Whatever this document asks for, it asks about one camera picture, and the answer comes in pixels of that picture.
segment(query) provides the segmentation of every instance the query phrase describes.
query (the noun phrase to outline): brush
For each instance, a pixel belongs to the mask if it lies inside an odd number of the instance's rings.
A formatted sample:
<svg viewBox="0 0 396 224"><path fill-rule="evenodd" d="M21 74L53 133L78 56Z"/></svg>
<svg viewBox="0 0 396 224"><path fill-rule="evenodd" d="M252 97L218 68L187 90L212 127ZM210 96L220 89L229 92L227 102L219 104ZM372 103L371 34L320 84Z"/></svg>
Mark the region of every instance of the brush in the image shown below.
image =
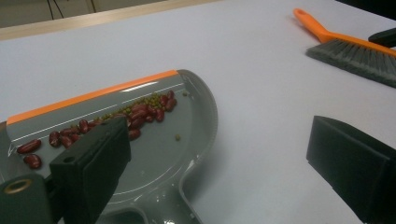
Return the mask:
<svg viewBox="0 0 396 224"><path fill-rule="evenodd" d="M396 88L396 50L330 32L302 9L295 8L293 13L322 43L308 49L307 56Z"/></svg>

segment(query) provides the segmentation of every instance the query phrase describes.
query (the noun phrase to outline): orange dustpan lip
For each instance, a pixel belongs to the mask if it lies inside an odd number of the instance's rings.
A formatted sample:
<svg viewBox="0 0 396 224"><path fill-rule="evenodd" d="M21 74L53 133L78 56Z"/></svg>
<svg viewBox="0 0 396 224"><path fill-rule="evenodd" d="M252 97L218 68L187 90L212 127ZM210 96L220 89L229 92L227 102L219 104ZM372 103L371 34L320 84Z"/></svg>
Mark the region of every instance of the orange dustpan lip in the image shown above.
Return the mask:
<svg viewBox="0 0 396 224"><path fill-rule="evenodd" d="M45 113L49 113L50 111L54 111L54 110L57 110L57 109L60 109L63 107L67 107L69 105L74 105L74 104L77 104L77 103L80 103L83 101L87 101L92 98L99 97L101 95L105 95L105 94L108 94L108 93L111 93L114 91L122 91L124 89L142 85L142 84L151 82L153 80L157 80L157 79L165 78L165 77L171 77L171 76L175 76L175 75L178 75L178 72L176 70L170 70L170 71L162 72L162 73L159 73L156 75L142 77L142 78L139 78L139 79L136 79L133 81L125 82L125 83L115 85L112 87L108 87L108 88L104 88L99 91L92 91L90 93L86 93L86 94L83 94L83 95L80 95L77 97L73 97L73 98L52 104L52 105L45 105L45 106L39 107L37 109L33 109L33 110L30 110L30 111L27 111L27 112L24 112L24 113L21 113L18 115L11 116L7 119L7 125L13 124L13 123L25 120L25 119L30 119L32 117L42 115Z"/></svg>

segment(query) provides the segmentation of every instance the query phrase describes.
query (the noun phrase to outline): white table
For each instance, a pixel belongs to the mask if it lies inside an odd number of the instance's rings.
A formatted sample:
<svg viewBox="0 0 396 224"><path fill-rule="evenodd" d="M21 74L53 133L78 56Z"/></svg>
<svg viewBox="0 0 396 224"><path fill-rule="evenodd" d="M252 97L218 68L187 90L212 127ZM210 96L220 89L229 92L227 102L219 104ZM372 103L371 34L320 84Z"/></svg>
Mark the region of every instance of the white table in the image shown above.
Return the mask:
<svg viewBox="0 0 396 224"><path fill-rule="evenodd" d="M339 119L396 147L396 90L304 55L292 15L367 39L394 21L335 1L230 0L0 42L0 119L170 69L213 91L219 130L190 180L206 223L361 223L307 163L312 119Z"/></svg>

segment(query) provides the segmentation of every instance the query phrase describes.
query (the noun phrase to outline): kidney bean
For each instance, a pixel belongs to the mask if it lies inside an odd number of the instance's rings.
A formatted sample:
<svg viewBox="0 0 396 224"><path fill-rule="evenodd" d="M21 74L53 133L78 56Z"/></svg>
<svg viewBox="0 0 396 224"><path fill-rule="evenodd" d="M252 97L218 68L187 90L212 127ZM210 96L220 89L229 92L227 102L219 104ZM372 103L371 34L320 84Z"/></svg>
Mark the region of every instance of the kidney bean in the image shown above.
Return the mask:
<svg viewBox="0 0 396 224"><path fill-rule="evenodd" d="M154 121L154 117L152 117L151 115L148 115L148 116L145 118L145 121L148 122L148 123L152 123L152 121Z"/></svg>
<svg viewBox="0 0 396 224"><path fill-rule="evenodd" d="M38 169L41 167L41 159L36 154L25 156L23 161L28 164L31 169Z"/></svg>
<svg viewBox="0 0 396 224"><path fill-rule="evenodd" d="M73 145L73 140L69 136L61 135L61 142L65 148L69 148Z"/></svg>
<svg viewBox="0 0 396 224"><path fill-rule="evenodd" d="M60 131L60 134L62 136L67 136L67 135L70 135L72 133L79 133L78 128L65 128L65 129Z"/></svg>
<svg viewBox="0 0 396 224"><path fill-rule="evenodd" d="M147 110L138 110L131 115L131 119L135 120L137 118L145 118L148 114Z"/></svg>
<svg viewBox="0 0 396 224"><path fill-rule="evenodd" d="M147 110L148 106L147 105L134 105L131 108L132 113L139 111L139 110Z"/></svg>
<svg viewBox="0 0 396 224"><path fill-rule="evenodd" d="M138 129L138 128L141 128L142 126L143 126L143 124L145 123L145 119L143 119L142 117L139 117L139 118L137 118L137 119L134 119L133 121L132 121L132 124L131 124L131 129Z"/></svg>
<svg viewBox="0 0 396 224"><path fill-rule="evenodd" d="M140 136L141 132L139 129L132 129L131 131L128 132L129 135L129 139L135 140L136 138L138 138Z"/></svg>
<svg viewBox="0 0 396 224"><path fill-rule="evenodd" d="M79 139L79 135L76 133L72 133L70 134L70 139L72 140L73 143L75 143Z"/></svg>
<svg viewBox="0 0 396 224"><path fill-rule="evenodd" d="M169 91L166 96L168 97L168 99L174 99L175 98L175 93L173 91Z"/></svg>
<svg viewBox="0 0 396 224"><path fill-rule="evenodd" d="M41 146L41 140L34 139L28 143L25 143L17 148L17 152L20 154L31 153L37 150Z"/></svg>
<svg viewBox="0 0 396 224"><path fill-rule="evenodd" d="M60 146L61 145L61 140L59 139L60 136L61 135L56 131L53 131L52 133L50 133L49 134L49 144L52 147Z"/></svg>
<svg viewBox="0 0 396 224"><path fill-rule="evenodd" d="M166 106L166 103L168 102L168 97L166 95L161 95L160 96L160 104L163 106Z"/></svg>
<svg viewBox="0 0 396 224"><path fill-rule="evenodd" d="M85 119L82 119L78 123L79 131L81 133L87 133L88 132L88 121Z"/></svg>
<svg viewBox="0 0 396 224"><path fill-rule="evenodd" d="M166 111L172 111L176 104L177 104L176 99L168 100L168 103L166 103L166 106L165 106Z"/></svg>
<svg viewBox="0 0 396 224"><path fill-rule="evenodd" d="M156 116L156 115L157 115L157 109L154 108L154 107L152 107L152 105L149 105L149 106L148 106L148 113L149 113L151 116Z"/></svg>
<svg viewBox="0 0 396 224"><path fill-rule="evenodd" d="M164 118L165 118L165 111L163 111L162 109L157 109L157 115L155 116L155 119L158 122L162 122Z"/></svg>

